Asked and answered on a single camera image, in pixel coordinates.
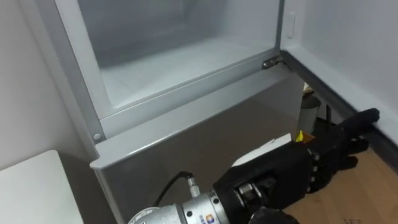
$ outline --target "white countertop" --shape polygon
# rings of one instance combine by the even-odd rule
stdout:
[[[57,151],[0,171],[0,223],[83,224]]]

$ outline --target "screw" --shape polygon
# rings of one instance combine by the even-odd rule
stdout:
[[[101,138],[102,138],[102,135],[101,134],[95,134],[94,136],[93,136],[93,139],[95,140],[95,141],[99,141],[99,140],[101,140]]]

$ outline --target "small black object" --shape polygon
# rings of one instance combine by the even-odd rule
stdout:
[[[291,215],[277,209],[260,208],[254,213],[249,224],[299,224]]]

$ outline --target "small label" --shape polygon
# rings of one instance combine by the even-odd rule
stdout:
[[[212,224],[212,223],[214,223],[214,217],[213,217],[213,215],[212,215],[212,214],[207,215],[207,216],[206,216],[206,221],[207,221],[207,224]]]
[[[203,215],[199,215],[200,223],[201,224],[206,224],[205,219],[203,218]]]

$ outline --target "metal cylinder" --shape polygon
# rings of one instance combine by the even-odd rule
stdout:
[[[188,179],[188,185],[189,185],[189,191],[191,191],[192,198],[195,198],[200,195],[200,189],[194,177]]]

